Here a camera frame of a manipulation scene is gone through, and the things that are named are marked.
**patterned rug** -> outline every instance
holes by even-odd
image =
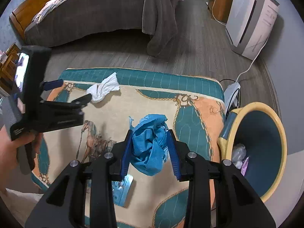
[[[87,162],[110,151],[115,142],[123,141],[129,129],[129,116],[136,125],[147,114],[164,114],[177,140],[207,160],[219,162],[216,140],[223,128],[223,90],[214,79],[186,77],[122,68],[68,69],[60,79],[62,87],[54,89],[48,100],[70,102],[83,96],[95,83],[117,73],[120,91],[109,93],[97,104],[83,110],[83,126],[44,133],[37,155],[33,181],[46,190],[67,164],[76,158]],[[118,227],[182,226],[188,197],[188,182],[178,182],[171,161],[153,177],[132,165],[134,177],[126,207],[115,206]],[[210,181],[211,202],[214,186]],[[86,206],[89,224],[89,205]]]

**rope pattern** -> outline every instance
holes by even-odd
[[[67,90],[70,94],[73,89],[76,89],[76,90],[79,90],[79,91],[86,91],[84,89],[76,87],[75,83],[71,83],[71,82],[65,82],[64,83],[64,89],[63,90]]]
[[[188,106],[194,106],[194,109],[195,109],[195,111],[196,111],[196,114],[198,115],[198,117],[199,117],[199,119],[200,119],[200,121],[201,121],[201,125],[202,125],[202,128],[203,128],[203,130],[205,130],[205,132],[206,132],[206,140],[207,140],[207,143],[209,144],[209,151],[208,151],[208,153],[209,153],[209,158],[210,158],[210,160],[212,161],[212,156],[213,156],[213,148],[211,147],[211,137],[210,137],[210,135],[208,134],[208,131],[207,131],[207,125],[205,124],[205,122],[203,121],[203,119],[202,119],[202,116],[201,116],[201,113],[200,113],[200,111],[196,108],[196,106],[194,105],[194,101],[193,101],[193,99],[192,98],[190,98],[188,95],[186,95],[186,94],[175,94],[175,97],[174,98],[154,98],[154,97],[149,97],[149,96],[147,96],[147,95],[145,95],[145,94],[143,94],[140,90],[136,90],[136,91],[138,91],[141,95],[143,95],[144,97],[146,97],[146,98],[148,98],[148,99],[152,99],[152,100],[173,100],[174,102],[176,102],[177,104],[177,109],[176,109],[176,113],[175,113],[175,116],[174,116],[174,122],[173,122],[173,133],[174,133],[174,136],[175,137],[177,137],[176,136],[176,132],[175,132],[175,125],[176,125],[176,117],[177,117],[177,115],[178,115],[178,112],[179,112],[179,109],[180,109],[180,107],[181,107],[181,101],[178,99],[178,96],[179,95],[182,95],[183,97],[184,96],[187,96],[187,104],[188,104]],[[222,106],[220,105],[220,102],[218,102],[218,101],[216,101],[217,102],[217,104],[219,104],[219,106],[220,106],[220,112],[222,111]]]
[[[219,101],[216,101],[216,103],[219,105],[219,112],[222,116],[222,120],[223,120],[223,123],[224,123],[225,112],[224,112],[223,106],[222,106],[221,102],[219,102]]]
[[[38,159],[38,170],[39,170],[39,163],[40,163],[40,159],[39,159],[39,156],[37,155],[37,159]],[[44,175],[44,174],[41,174],[40,170],[39,170],[39,178],[41,178],[42,182],[46,183],[47,185],[50,185],[50,181],[49,181],[49,169],[50,167],[47,168],[47,173]]]
[[[173,226],[174,227],[178,227],[180,225],[180,223],[182,223],[185,220],[185,218],[183,218],[177,225]]]
[[[181,192],[183,192],[183,191],[185,191],[185,190],[187,190],[187,189],[188,189],[188,188],[183,188],[183,189],[181,189],[179,192],[176,192],[176,193],[170,195],[170,196],[167,197],[165,200],[163,200],[161,203],[159,203],[159,205],[156,207],[156,209],[155,209],[155,211],[154,211],[154,214],[153,214],[152,228],[156,228],[156,227],[155,227],[155,216],[156,216],[156,212],[157,212],[157,210],[160,208],[160,206],[161,206],[163,203],[165,203],[167,200],[169,200],[170,198],[172,198],[173,196],[176,196],[176,195],[178,195],[179,193],[181,193]]]
[[[130,224],[128,224],[128,223],[126,223],[126,222],[123,222],[123,221],[117,221],[117,222],[119,222],[119,223],[121,223],[121,224],[125,224],[125,225],[130,226],[130,227],[133,227],[133,228],[139,228],[139,227],[130,225]]]

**wooden cabinet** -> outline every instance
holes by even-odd
[[[216,0],[213,7],[213,15],[218,21],[227,23],[233,0]],[[208,9],[211,13],[214,0],[209,0]]]
[[[25,0],[9,15],[10,22],[23,40],[25,29],[48,1],[50,0]]]
[[[7,59],[3,64],[0,63],[0,88],[1,90],[4,90],[7,94],[10,94],[13,82],[15,81],[14,77],[16,72],[16,65],[14,62],[19,58],[19,52],[20,49],[15,43],[13,43],[11,47],[9,47],[9,49],[5,52],[7,55]]]

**gray blanket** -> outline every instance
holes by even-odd
[[[67,0],[25,29],[27,44],[53,47],[98,32],[142,29],[153,35],[147,53],[157,56],[177,33],[178,0]]]

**blue plastic bag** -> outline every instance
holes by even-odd
[[[162,170],[168,158],[167,118],[165,115],[149,114],[135,128],[132,121],[130,117],[130,129],[133,131],[130,162],[140,172],[154,176]]]

